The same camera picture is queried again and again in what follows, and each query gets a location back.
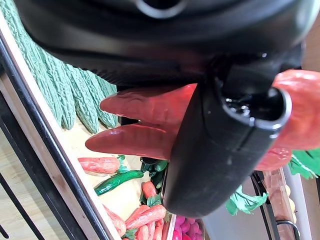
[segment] pink radish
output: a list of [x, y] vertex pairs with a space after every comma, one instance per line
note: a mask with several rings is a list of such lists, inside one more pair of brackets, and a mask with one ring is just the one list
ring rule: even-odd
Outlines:
[[196, 234], [195, 235], [195, 240], [204, 240], [204, 238], [201, 235]]
[[190, 229], [190, 222], [188, 220], [185, 220], [184, 223], [181, 225], [181, 231], [183, 234], [188, 232]]
[[177, 230], [173, 231], [172, 240], [182, 240], [182, 237], [180, 236], [180, 234], [179, 234], [179, 232]]
[[197, 233], [199, 231], [199, 224], [197, 222], [195, 222], [194, 224], [192, 224], [190, 226], [190, 228], [193, 228], [193, 232]]
[[182, 234], [182, 240], [191, 240], [187, 234]]
[[196, 219], [195, 218], [188, 218], [188, 221], [190, 224], [194, 224]]
[[186, 220], [186, 218], [184, 216], [176, 216], [175, 224], [181, 225], [184, 223], [185, 220]]
[[191, 238], [191, 240], [196, 240], [196, 231], [193, 225], [190, 226], [190, 229], [186, 234]]

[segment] bitter melon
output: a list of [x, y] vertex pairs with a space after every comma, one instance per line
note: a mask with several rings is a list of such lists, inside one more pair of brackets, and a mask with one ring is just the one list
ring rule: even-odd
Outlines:
[[99, 131], [98, 114], [86, 81], [77, 68], [67, 65], [67, 69], [76, 113], [87, 130], [96, 134]]
[[97, 79], [98, 84], [99, 84], [105, 98], [109, 97], [117, 92], [116, 85], [108, 83], [106, 80], [102, 79], [101, 77], [99, 77], [97, 75], [95, 76], [95, 78]]
[[100, 102], [105, 98], [105, 96], [98, 84], [96, 76], [89, 71], [81, 71], [81, 75], [85, 79], [87, 87], [90, 90], [90, 94], [93, 99], [93, 103], [94, 103], [96, 112], [98, 114], [99, 120], [103, 124], [105, 124], [107, 127], [111, 127], [111, 128], [116, 127], [116, 124], [117, 124], [116, 117], [113, 114], [107, 113], [100, 109]]
[[70, 80], [64, 70], [64, 63], [48, 55], [45, 51], [40, 51], [40, 57], [47, 66], [47, 73], [57, 95], [62, 108], [61, 126], [70, 130], [76, 121], [75, 101], [70, 87]]
[[0, 6], [4, 18], [8, 22], [11, 33], [15, 38], [40, 91], [42, 92], [56, 121], [61, 123], [62, 108], [58, 94], [52, 85], [52, 82], [48, 78], [46, 67], [39, 56], [38, 46], [31, 40], [24, 30], [14, 3], [11, 0], [1, 0]]

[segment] black plastic handle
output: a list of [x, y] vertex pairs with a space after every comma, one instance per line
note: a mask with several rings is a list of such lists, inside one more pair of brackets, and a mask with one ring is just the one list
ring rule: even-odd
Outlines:
[[219, 81], [198, 84], [172, 149], [162, 188], [170, 212], [199, 218], [218, 208], [251, 174], [288, 121], [288, 93], [272, 88], [250, 116], [220, 95]]

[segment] wooden floor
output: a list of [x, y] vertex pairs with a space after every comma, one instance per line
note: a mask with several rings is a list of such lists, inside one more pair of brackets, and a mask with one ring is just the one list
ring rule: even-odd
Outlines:
[[[68, 237], [38, 192], [28, 173], [0, 129], [0, 172], [26, 213], [46, 240]], [[3, 187], [0, 185], [0, 225], [10, 240], [36, 240]]]

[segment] metal hook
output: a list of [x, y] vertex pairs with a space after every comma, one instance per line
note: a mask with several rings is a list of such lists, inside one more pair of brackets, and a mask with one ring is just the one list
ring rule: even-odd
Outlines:
[[289, 221], [289, 220], [277, 220], [276, 221], [277, 226], [281, 225], [281, 224], [291, 225], [293, 227], [293, 233], [294, 233], [295, 240], [300, 240], [300, 232], [299, 232], [297, 225], [295, 225], [292, 221]]

